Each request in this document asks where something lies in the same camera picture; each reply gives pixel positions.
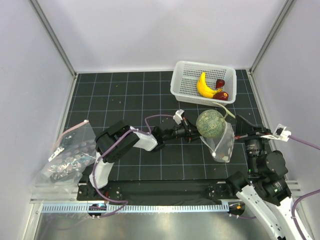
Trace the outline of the green netted melon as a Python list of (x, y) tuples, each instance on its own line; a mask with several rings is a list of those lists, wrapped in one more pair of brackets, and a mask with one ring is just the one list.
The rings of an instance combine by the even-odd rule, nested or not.
[(215, 104), (224, 109), (225, 115), (223, 116), (219, 111), (214, 109), (202, 112), (196, 120), (197, 131), (202, 137), (211, 139), (221, 138), (227, 126), (226, 118), (228, 116), (236, 118), (224, 105), (217, 102)]

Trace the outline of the clear polka dot zip bag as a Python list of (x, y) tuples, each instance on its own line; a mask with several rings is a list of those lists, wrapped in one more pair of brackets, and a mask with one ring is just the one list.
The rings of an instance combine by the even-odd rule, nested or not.
[(208, 147), (210, 155), (216, 162), (230, 162), (235, 143), (235, 133), (230, 123), (225, 123), (222, 136), (215, 138), (201, 136), (200, 139)]

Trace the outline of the yellow banana bunch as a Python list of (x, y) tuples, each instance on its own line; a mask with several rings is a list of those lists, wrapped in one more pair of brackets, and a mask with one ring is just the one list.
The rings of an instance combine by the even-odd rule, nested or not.
[(205, 72), (201, 73), (196, 87), (197, 87), (199, 94), (205, 98), (212, 99), (214, 97), (214, 95), (218, 93), (217, 90), (213, 90), (207, 86)]

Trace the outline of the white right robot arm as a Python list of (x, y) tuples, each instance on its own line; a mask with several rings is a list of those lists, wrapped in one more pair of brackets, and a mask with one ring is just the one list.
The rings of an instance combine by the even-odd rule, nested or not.
[(236, 115), (235, 140), (243, 142), (248, 164), (248, 177), (236, 172), (225, 181), (225, 192), (230, 198), (238, 198), (259, 220), (273, 240), (310, 240), (303, 225), (297, 205), (307, 197), (318, 194), (315, 190), (297, 200), (286, 182), (288, 173), (285, 158), (279, 150), (265, 151), (268, 140), (287, 142), (292, 139), (315, 149), (319, 146), (294, 137), (287, 126), (279, 124), (275, 131), (251, 124)]

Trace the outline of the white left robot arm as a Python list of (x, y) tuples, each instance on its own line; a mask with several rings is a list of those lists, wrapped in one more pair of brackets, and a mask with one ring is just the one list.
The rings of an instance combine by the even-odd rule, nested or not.
[(106, 195), (105, 186), (114, 163), (124, 157), (132, 148), (147, 152), (158, 152), (166, 142), (174, 139), (185, 139), (188, 143), (198, 140), (200, 133), (197, 127), (185, 117), (179, 124), (168, 127), (164, 122), (154, 126), (150, 132), (141, 131), (126, 120), (119, 120), (95, 138), (96, 161), (89, 181), (88, 194), (94, 200), (101, 200)]

